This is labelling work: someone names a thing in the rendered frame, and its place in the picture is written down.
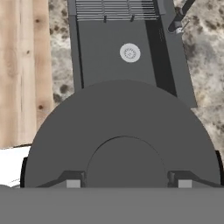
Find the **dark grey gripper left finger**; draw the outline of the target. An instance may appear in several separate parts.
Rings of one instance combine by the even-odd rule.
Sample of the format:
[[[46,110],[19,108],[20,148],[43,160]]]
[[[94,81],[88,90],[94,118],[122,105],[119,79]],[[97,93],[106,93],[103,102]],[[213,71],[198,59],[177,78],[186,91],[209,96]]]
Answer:
[[[41,184],[39,188],[83,188],[86,185],[84,171],[63,171],[56,179]]]

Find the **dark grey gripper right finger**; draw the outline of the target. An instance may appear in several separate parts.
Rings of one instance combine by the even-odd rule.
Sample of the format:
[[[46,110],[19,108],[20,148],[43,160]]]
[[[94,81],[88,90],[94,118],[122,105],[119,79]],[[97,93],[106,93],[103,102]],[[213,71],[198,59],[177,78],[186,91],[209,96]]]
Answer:
[[[176,188],[224,188],[224,185],[198,177],[191,171],[168,171],[168,187]]]

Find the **dark grey sink basin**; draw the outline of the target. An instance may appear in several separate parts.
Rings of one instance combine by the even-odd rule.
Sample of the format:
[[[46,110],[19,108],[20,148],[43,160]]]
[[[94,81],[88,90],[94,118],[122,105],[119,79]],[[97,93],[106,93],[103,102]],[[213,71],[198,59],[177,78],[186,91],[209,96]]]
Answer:
[[[74,0],[67,0],[74,88],[103,81],[143,81],[178,97],[188,107],[197,102],[186,61],[182,30],[168,32],[179,9],[173,0],[156,0],[157,20],[79,21]]]

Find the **dark grey sink tap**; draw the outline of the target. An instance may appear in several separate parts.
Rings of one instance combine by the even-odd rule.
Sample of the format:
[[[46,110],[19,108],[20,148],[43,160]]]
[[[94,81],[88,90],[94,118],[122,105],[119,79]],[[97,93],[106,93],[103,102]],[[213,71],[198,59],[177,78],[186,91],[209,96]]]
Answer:
[[[168,32],[169,33],[174,33],[177,29],[182,30],[182,20],[186,16],[186,13],[189,11],[189,9],[192,7],[196,0],[185,0],[184,5],[178,9],[178,12],[176,13],[176,16],[174,19],[171,21],[169,27],[168,27]]]

